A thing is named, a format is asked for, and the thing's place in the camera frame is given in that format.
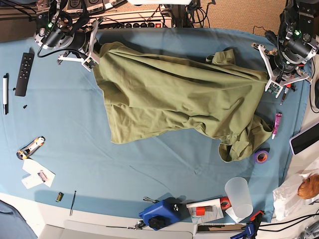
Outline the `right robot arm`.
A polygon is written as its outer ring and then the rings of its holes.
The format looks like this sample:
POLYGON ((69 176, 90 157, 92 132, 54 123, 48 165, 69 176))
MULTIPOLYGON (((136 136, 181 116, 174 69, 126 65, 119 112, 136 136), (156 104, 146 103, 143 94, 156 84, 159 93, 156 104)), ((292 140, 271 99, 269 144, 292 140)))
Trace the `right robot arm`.
POLYGON ((35 43, 39 46, 37 56, 45 58, 60 53, 57 64, 63 61, 79 62, 91 71, 99 64, 96 34, 103 18, 93 18, 84 0, 75 17, 66 11, 69 0, 38 0, 36 12, 35 43))

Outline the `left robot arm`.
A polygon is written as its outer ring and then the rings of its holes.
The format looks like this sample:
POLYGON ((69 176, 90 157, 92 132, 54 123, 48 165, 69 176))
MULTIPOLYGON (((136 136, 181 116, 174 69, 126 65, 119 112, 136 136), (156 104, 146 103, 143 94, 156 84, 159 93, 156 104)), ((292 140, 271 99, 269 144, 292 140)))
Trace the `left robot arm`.
POLYGON ((312 82, 311 76, 302 67, 319 52, 318 25, 317 0, 288 0, 280 15, 278 33, 265 32, 265 37, 275 48, 267 50, 262 44, 252 43, 267 69, 266 92, 278 98, 288 85, 304 80, 312 82))

